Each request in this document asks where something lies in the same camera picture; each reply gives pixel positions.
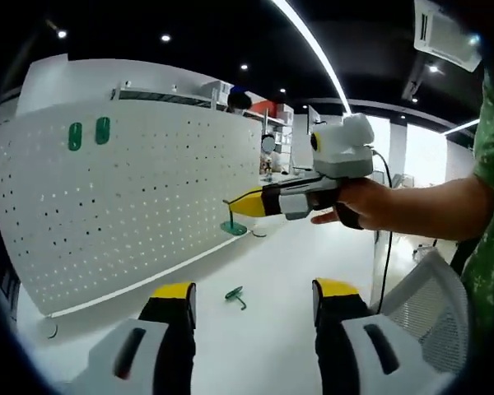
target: black cable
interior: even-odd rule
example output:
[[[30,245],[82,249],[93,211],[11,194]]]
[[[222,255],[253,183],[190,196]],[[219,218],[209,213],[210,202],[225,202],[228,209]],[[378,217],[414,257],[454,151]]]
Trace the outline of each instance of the black cable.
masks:
[[[388,176],[388,183],[389,187],[392,188],[392,177],[389,174],[389,167],[388,164],[386,163],[386,160],[384,157],[377,151],[372,150],[373,155],[377,155],[382,162],[384,163],[384,167],[386,168],[386,175]],[[384,275],[382,276],[382,287],[380,289],[380,298],[379,298],[379,307],[377,307],[377,312],[376,314],[380,314],[380,309],[382,308],[382,301],[384,299],[384,290],[386,288],[386,275],[388,274],[388,265],[389,265],[389,255],[392,252],[392,238],[393,238],[394,232],[389,232],[389,239],[388,239],[388,251],[386,252],[386,264],[384,265]]]

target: green camouflage sleeve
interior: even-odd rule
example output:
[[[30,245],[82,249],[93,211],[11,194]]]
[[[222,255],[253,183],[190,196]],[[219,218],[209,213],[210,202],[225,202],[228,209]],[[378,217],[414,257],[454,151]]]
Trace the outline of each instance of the green camouflage sleeve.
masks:
[[[494,91],[487,74],[479,118],[474,140],[474,174],[494,188]]]

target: green hook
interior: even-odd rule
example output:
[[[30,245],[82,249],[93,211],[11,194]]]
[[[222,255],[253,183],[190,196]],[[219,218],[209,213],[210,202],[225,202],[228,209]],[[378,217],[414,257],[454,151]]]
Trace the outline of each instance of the green hook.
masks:
[[[225,295],[225,300],[231,301],[233,299],[237,299],[242,304],[241,309],[245,310],[247,309],[247,304],[245,304],[245,302],[240,298],[241,290],[243,290],[243,288],[244,288],[243,286],[239,286],[238,288],[235,288],[231,292],[227,293],[227,295]]]

